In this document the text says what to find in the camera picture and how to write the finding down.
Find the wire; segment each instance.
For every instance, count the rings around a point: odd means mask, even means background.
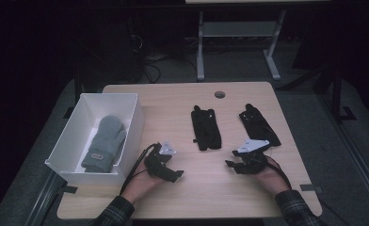
[[[184,61],[186,61],[187,63],[189,63],[192,67],[193,67],[193,69],[195,70],[195,71],[197,71],[197,67],[190,61],[190,60],[188,60],[188,59],[185,59]]]
[[[158,60],[165,59],[168,57],[169,57],[168,55],[146,56],[146,59],[149,61],[158,61]]]
[[[145,172],[145,171],[147,171],[147,170],[149,170],[149,168],[147,168],[147,169],[145,169],[145,170],[142,170],[142,171],[138,172],[137,174],[135,174],[135,175],[133,175],[133,176],[132,176],[132,179],[133,179],[134,177],[138,176],[140,173]]]
[[[265,165],[266,167],[269,167],[269,168],[273,169],[275,172],[277,172],[279,174],[279,176],[284,180],[284,182],[288,185],[288,187],[290,189],[292,189],[290,180],[288,180],[285,173],[280,169],[279,164],[278,164],[279,167],[277,168],[274,165],[270,164],[269,162],[263,162],[263,161],[260,161],[258,159],[255,159],[255,158],[249,158],[248,160],[253,161],[253,162],[257,162],[257,163],[261,163],[261,164]]]
[[[213,40],[208,40],[208,39],[205,39],[205,42],[204,43],[204,53],[206,55],[221,55],[221,54],[225,54],[225,53],[228,53],[230,52],[233,48],[234,48],[234,45],[232,43],[230,43],[229,41],[224,41],[222,39],[213,39]],[[208,51],[209,48],[213,48],[215,50],[213,51]]]
[[[142,39],[140,36],[137,36],[137,35],[131,35],[131,37],[132,37],[132,38],[137,38],[137,39],[139,39],[140,44],[139,44],[139,46],[137,47],[137,49],[138,49],[138,50],[140,50],[140,49],[141,49],[141,47],[143,47],[143,39]]]
[[[276,162],[275,161],[275,159],[273,159],[273,158],[271,158],[270,156],[268,156],[271,160],[273,160],[278,166],[279,166],[279,168],[278,169],[274,169],[274,168],[272,168],[272,167],[270,167],[271,169],[273,169],[274,171],[276,171],[283,179],[284,179],[284,181],[286,181],[287,182],[287,184],[289,184],[290,182],[288,181],[288,179],[287,179],[287,177],[285,176],[285,174],[284,174],[284,172],[282,172],[281,170],[280,170],[280,165],[279,165],[279,163],[278,162]],[[339,215],[339,214],[337,214],[333,209],[331,209],[331,207],[329,207],[325,202],[323,202],[321,199],[319,199],[319,197],[317,197],[317,199],[326,207],[326,208],[328,208],[329,209],[329,211],[335,216],[335,217],[337,217],[345,226],[349,226],[349,224]]]
[[[126,177],[126,180],[123,182],[122,188],[120,189],[120,195],[123,193],[125,188],[128,186],[129,182],[131,182],[132,178],[134,178],[135,171],[140,164],[140,162],[143,160],[144,156],[146,156],[147,152],[150,148],[154,147],[155,144],[150,145],[147,149],[143,151],[143,153],[140,155],[140,157],[137,159],[136,163],[132,167],[131,171],[129,172],[129,175]]]
[[[192,49],[194,47],[197,47],[197,44],[199,43],[199,39],[197,38],[184,38],[184,40],[190,42],[184,47],[186,49]]]
[[[146,74],[146,77],[147,77],[147,79],[149,79],[149,82],[151,83],[151,84],[154,84],[154,83],[156,83],[159,79],[160,79],[160,77],[161,77],[161,70],[158,68],[158,67],[156,67],[156,66],[154,66],[154,65],[151,65],[151,64],[145,64],[144,65],[145,67],[144,67],[144,73]],[[152,68],[155,68],[157,71],[158,71],[158,75],[157,75],[157,77],[155,78],[155,79],[153,79],[152,78],[152,75],[150,74],[150,72],[146,69],[146,66],[149,66],[149,67],[152,67]]]

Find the plaid sleeve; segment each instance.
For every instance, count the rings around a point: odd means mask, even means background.
[[[327,225],[315,216],[297,190],[288,190],[275,197],[284,219],[291,226]]]
[[[90,225],[123,226],[135,211],[135,207],[121,196],[117,196]]]

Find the cardboard box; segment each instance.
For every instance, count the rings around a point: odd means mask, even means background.
[[[82,160],[107,115],[119,117],[127,132],[122,152],[109,173],[85,172]],[[72,185],[122,185],[138,158],[143,125],[136,93],[83,93],[45,164]]]

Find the table surface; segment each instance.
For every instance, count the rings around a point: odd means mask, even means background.
[[[225,97],[218,99],[217,91]],[[316,215],[322,213],[310,185],[297,145],[271,85],[266,82],[114,85],[104,93],[138,93],[145,125],[139,153],[166,139],[176,153],[167,163],[172,170],[184,170],[175,183],[165,183],[139,201],[132,218],[269,218],[281,216],[273,197],[252,178],[236,174],[225,160],[241,161],[232,150],[248,137],[239,118],[246,104],[257,107],[277,133],[281,146],[265,151],[277,160]],[[220,150],[199,151],[191,121],[194,105],[216,112],[222,136]],[[57,215],[60,218],[96,218],[118,195],[118,186],[78,186],[65,193]]]

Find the black fingerless glove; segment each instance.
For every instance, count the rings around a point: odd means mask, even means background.
[[[222,147],[222,139],[217,128],[217,120],[213,109],[201,110],[199,106],[195,105],[194,111],[191,112],[191,120],[196,135],[194,142],[199,144],[200,151]]]
[[[278,136],[256,107],[246,104],[246,111],[240,114],[240,119],[250,139],[268,140],[269,146],[281,145]]]

